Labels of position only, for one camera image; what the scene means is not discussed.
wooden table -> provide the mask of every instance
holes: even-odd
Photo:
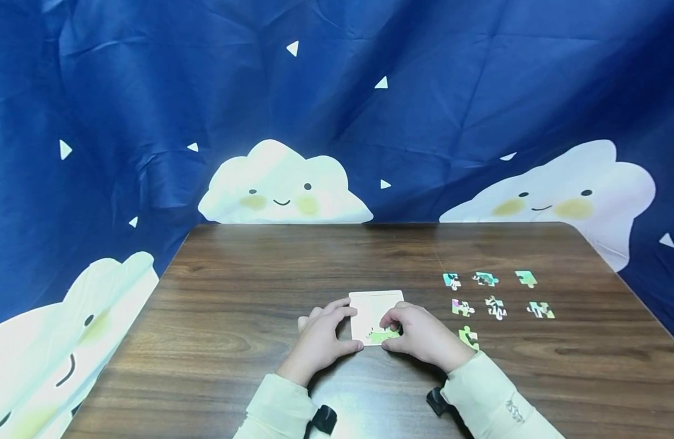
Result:
[[[516,278],[530,269],[531,290]],[[500,279],[495,288],[475,271]],[[463,287],[444,287],[456,272]],[[164,274],[66,435],[231,438],[296,319],[350,291],[402,290],[488,352],[567,438],[674,438],[674,340],[576,230],[558,223],[201,226]],[[498,322],[484,299],[504,301]],[[477,308],[451,313],[452,298]],[[545,301],[556,319],[536,319]],[[346,325],[340,333],[350,337]],[[425,394],[443,375],[380,348],[329,369],[312,394],[334,438],[456,438]]]

sleeve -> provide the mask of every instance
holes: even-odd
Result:
[[[303,439],[315,412],[306,388],[269,374],[249,403],[234,439]]]
[[[449,373],[442,396],[476,439],[563,439],[483,352]]]

dark blue backdrop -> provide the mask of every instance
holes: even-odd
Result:
[[[674,334],[674,0],[0,0],[0,322],[102,257],[162,273],[265,138],[335,157],[376,222],[611,139],[656,182],[620,274]]]

cloud eye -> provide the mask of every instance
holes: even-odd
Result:
[[[2,420],[0,421],[0,427],[5,425],[5,422],[7,422],[7,420],[10,419],[10,415],[12,415],[12,412],[9,412],[7,415],[5,415],[5,417],[2,418]]]

green puzzle piece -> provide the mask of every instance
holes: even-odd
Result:
[[[478,334],[471,332],[470,327],[465,326],[464,329],[459,329],[459,338],[461,338],[461,341],[466,343],[466,345],[471,349],[474,349],[475,351],[481,350],[481,348],[478,346],[478,343],[471,343],[472,340],[478,340]]]
[[[389,338],[398,337],[400,337],[400,334],[397,331],[393,331],[391,328],[383,329],[383,332],[375,332],[373,328],[371,328],[371,332],[366,336],[366,338],[369,338],[370,341],[374,343],[383,343]]]
[[[527,287],[534,288],[537,283],[537,279],[534,278],[534,274],[531,271],[524,269],[523,271],[516,271],[514,274],[520,278],[520,283],[526,285]]]

